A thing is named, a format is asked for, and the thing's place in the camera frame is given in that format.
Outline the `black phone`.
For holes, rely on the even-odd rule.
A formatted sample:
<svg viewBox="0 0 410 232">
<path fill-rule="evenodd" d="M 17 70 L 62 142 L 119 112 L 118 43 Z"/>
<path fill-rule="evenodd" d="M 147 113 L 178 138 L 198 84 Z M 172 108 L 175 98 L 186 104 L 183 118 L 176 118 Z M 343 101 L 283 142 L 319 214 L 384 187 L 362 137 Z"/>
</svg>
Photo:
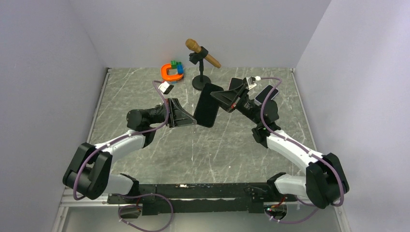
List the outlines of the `black phone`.
<svg viewBox="0 0 410 232">
<path fill-rule="evenodd" d="M 219 110 L 219 103 L 211 96 L 211 92 L 223 91 L 223 88 L 215 84 L 207 83 L 201 91 L 197 106 L 194 111 L 194 119 L 197 124 L 211 128 L 214 126 Z"/>
</svg>

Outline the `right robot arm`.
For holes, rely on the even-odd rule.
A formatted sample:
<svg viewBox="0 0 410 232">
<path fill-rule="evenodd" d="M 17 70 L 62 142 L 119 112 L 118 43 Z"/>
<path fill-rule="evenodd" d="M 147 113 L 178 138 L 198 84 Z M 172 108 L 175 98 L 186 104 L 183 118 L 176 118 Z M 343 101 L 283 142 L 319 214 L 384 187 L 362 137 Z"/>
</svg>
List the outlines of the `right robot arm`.
<svg viewBox="0 0 410 232">
<path fill-rule="evenodd" d="M 267 196 L 273 201 L 284 195 L 304 197 L 320 209 L 329 205 L 342 206 L 350 187 L 339 158 L 333 153 L 324 155 L 308 148 L 276 124 L 279 119 L 278 105 L 274 101 L 278 94 L 276 86 L 268 85 L 250 99 L 248 91 L 261 80 L 260 76 L 247 77 L 240 86 L 212 91 L 210 96 L 226 112 L 237 110 L 253 121 L 256 124 L 252 129 L 254 140 L 280 153 L 304 173 L 304 176 L 286 173 L 273 176 L 267 181 Z"/>
</svg>

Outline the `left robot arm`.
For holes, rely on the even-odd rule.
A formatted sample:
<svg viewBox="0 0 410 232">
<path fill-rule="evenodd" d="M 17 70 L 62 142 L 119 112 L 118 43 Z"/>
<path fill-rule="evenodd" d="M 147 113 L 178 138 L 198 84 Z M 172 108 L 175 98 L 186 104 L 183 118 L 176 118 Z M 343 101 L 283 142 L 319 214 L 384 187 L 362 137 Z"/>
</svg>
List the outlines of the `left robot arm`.
<svg viewBox="0 0 410 232">
<path fill-rule="evenodd" d="M 128 131 L 107 142 L 82 143 L 76 150 L 62 179 L 73 189 L 75 200 L 95 200 L 103 194 L 115 194 L 127 203 L 138 199 L 139 181 L 127 174 L 114 175 L 112 165 L 131 152 L 152 143 L 159 127 L 191 126 L 197 120 L 180 105 L 178 99 L 166 99 L 150 109 L 133 109 L 126 115 Z"/>
</svg>

